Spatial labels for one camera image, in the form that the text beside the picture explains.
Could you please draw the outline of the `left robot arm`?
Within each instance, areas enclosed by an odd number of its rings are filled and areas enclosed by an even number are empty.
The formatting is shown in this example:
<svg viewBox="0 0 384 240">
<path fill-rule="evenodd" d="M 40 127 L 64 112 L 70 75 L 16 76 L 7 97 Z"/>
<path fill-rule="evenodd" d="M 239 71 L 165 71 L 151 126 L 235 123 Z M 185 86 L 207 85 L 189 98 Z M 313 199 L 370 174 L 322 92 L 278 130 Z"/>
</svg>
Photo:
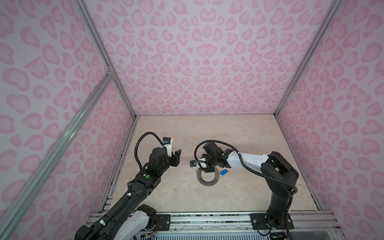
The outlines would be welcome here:
<svg viewBox="0 0 384 240">
<path fill-rule="evenodd" d="M 140 231 L 155 232 L 157 211 L 142 202 L 160 184 L 169 167 L 180 164 L 181 150 L 168 154 L 166 148 L 155 148 L 149 162 L 127 183 L 128 190 L 111 209 L 90 227 L 81 226 L 76 240 L 131 240 Z"/>
</svg>

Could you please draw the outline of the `key with blue tag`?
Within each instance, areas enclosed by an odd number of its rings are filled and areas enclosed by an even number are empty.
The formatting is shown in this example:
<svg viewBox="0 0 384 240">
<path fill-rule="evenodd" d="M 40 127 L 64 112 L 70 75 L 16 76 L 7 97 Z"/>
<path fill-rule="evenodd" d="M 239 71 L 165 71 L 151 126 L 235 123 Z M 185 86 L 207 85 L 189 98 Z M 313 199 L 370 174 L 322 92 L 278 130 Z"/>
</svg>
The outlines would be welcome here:
<svg viewBox="0 0 384 240">
<path fill-rule="evenodd" d="M 228 170 L 222 170 L 222 171 L 220 171 L 220 174 L 221 174 L 221 176 L 224 176 L 225 174 L 227 174 L 229 171 Z"/>
</svg>

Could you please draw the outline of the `metal perforated ring disc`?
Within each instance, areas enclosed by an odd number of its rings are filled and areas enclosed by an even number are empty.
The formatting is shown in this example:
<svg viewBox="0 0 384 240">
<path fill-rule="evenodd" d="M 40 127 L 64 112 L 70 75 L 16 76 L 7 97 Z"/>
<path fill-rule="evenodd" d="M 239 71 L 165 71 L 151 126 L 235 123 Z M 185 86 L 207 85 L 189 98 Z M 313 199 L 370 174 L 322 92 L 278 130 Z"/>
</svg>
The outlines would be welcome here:
<svg viewBox="0 0 384 240">
<path fill-rule="evenodd" d="M 206 173 L 202 169 L 196 171 L 198 182 L 205 187 L 212 187 L 218 183 L 220 179 L 219 170 L 215 167 L 213 172 Z"/>
</svg>

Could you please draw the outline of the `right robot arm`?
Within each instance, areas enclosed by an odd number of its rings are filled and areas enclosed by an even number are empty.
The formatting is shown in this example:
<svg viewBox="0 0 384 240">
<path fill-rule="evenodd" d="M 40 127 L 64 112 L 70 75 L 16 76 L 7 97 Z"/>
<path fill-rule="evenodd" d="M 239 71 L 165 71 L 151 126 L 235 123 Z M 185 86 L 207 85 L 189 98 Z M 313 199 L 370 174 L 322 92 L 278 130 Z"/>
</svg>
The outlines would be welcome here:
<svg viewBox="0 0 384 240">
<path fill-rule="evenodd" d="M 245 154 L 228 143 L 206 140 L 196 146 L 194 158 L 198 170 L 206 173 L 214 172 L 216 167 L 239 168 L 264 178 L 272 191 L 265 222 L 271 228 L 287 228 L 288 212 L 298 192 L 299 173 L 279 152 Z"/>
</svg>

